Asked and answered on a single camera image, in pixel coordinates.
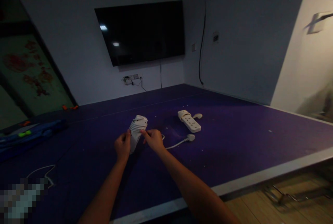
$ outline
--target white wall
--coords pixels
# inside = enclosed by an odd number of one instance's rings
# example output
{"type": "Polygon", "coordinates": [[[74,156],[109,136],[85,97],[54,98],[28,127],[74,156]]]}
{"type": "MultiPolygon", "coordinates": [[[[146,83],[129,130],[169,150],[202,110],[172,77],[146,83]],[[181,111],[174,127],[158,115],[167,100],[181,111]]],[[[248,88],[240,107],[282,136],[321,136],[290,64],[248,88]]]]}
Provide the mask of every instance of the white wall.
{"type": "Polygon", "coordinates": [[[333,18],[325,29],[307,34],[317,12],[333,11],[333,0],[303,0],[271,106],[308,115],[323,109],[333,82],[333,18]]]}
{"type": "MultiPolygon", "coordinates": [[[[160,88],[158,61],[113,67],[94,8],[172,0],[21,0],[79,105],[143,92],[123,76],[142,74],[144,88],[160,88]]],[[[162,60],[163,87],[184,82],[182,58],[162,60]]]]}
{"type": "MultiPolygon", "coordinates": [[[[302,0],[206,0],[202,55],[204,88],[263,104],[271,102],[302,0]],[[213,32],[220,32],[213,44],[213,32]]],[[[183,0],[185,82],[198,78],[203,0],[183,0]],[[191,52],[191,45],[197,51],[191,52]]]]}

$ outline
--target power cord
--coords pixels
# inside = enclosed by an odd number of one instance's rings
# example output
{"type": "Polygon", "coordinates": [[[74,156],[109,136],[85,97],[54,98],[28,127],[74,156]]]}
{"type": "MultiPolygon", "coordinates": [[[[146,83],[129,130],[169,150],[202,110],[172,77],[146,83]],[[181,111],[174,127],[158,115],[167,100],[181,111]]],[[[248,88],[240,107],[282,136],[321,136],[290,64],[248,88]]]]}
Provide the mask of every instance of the power cord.
{"type": "Polygon", "coordinates": [[[131,82],[132,82],[132,85],[136,85],[136,86],[141,85],[141,88],[143,88],[145,90],[145,88],[142,86],[142,77],[140,77],[140,83],[138,85],[136,83],[134,83],[132,80],[131,80],[131,82]]]}
{"type": "Polygon", "coordinates": [[[162,89],[162,69],[161,69],[161,59],[160,59],[160,81],[161,81],[161,89],[162,89]]]}
{"type": "Polygon", "coordinates": [[[205,26],[206,26],[206,0],[204,0],[204,2],[205,2],[204,28],[203,28],[203,30],[202,30],[201,45],[200,45],[200,54],[199,54],[199,80],[200,80],[200,83],[201,83],[202,85],[204,85],[204,83],[201,81],[200,64],[201,64],[201,50],[202,50],[202,43],[203,43],[203,41],[204,41],[205,26]]]}
{"type": "Polygon", "coordinates": [[[177,147],[178,145],[182,144],[183,142],[186,142],[186,141],[193,141],[195,139],[195,135],[193,134],[188,134],[187,135],[187,138],[185,138],[183,141],[171,146],[171,147],[168,147],[168,148],[165,148],[165,149],[172,149],[174,147],[177,147]]]}
{"type": "Polygon", "coordinates": [[[145,90],[145,92],[147,92],[146,89],[143,87],[142,77],[140,77],[140,81],[141,81],[140,82],[141,83],[141,88],[143,88],[145,90]]]}
{"type": "Polygon", "coordinates": [[[53,164],[53,165],[49,165],[49,166],[45,166],[45,167],[41,167],[41,168],[39,168],[39,169],[36,169],[36,170],[34,170],[33,172],[31,172],[26,178],[28,179],[30,175],[32,175],[33,173],[35,173],[35,172],[38,171],[38,170],[45,169],[45,168],[48,168],[48,167],[52,167],[52,168],[51,168],[49,171],[47,171],[46,174],[44,175],[44,177],[47,178],[47,179],[49,180],[50,184],[51,184],[51,185],[48,187],[48,188],[50,188],[50,187],[54,186],[54,183],[53,183],[53,181],[51,180],[51,178],[48,177],[48,173],[50,173],[50,172],[55,168],[55,166],[56,166],[56,165],[53,164]]]}

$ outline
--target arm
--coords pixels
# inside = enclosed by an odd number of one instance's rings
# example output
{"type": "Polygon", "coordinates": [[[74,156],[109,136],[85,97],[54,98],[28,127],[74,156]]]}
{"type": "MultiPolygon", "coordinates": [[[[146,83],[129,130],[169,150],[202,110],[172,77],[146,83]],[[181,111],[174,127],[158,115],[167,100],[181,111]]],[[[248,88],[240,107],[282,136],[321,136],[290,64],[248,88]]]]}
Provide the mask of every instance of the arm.
{"type": "Polygon", "coordinates": [[[147,142],[160,157],[176,182],[188,208],[200,222],[240,223],[210,187],[165,149],[158,130],[141,131],[141,133],[145,137],[144,143],[147,142]]]}
{"type": "Polygon", "coordinates": [[[115,141],[114,148],[117,152],[117,162],[95,195],[93,201],[84,211],[78,221],[79,224],[109,223],[114,200],[116,198],[122,174],[131,149],[130,138],[131,132],[130,130],[127,130],[126,133],[122,134],[115,141]]]}

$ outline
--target person's right hand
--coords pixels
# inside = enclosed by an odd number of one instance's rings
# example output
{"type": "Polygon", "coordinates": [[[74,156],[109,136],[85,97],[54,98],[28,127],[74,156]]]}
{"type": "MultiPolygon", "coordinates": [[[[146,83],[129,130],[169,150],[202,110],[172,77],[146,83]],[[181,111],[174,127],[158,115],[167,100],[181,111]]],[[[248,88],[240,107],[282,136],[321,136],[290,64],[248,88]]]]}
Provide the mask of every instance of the person's right hand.
{"type": "Polygon", "coordinates": [[[141,134],[145,137],[143,143],[148,143],[156,153],[166,150],[163,145],[162,134],[159,130],[141,130],[141,134]]]}

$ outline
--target hand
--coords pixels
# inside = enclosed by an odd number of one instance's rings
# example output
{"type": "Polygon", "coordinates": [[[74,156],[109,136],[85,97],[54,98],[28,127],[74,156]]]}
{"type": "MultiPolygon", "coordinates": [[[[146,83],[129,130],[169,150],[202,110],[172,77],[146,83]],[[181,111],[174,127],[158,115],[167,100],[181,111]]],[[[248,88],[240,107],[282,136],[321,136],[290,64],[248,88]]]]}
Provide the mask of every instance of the hand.
{"type": "Polygon", "coordinates": [[[166,150],[163,145],[162,134],[159,130],[141,130],[141,134],[145,137],[143,143],[148,143],[156,153],[166,150]]]}
{"type": "Polygon", "coordinates": [[[131,152],[131,131],[121,134],[114,142],[114,148],[117,152],[117,161],[127,161],[131,152]]]}

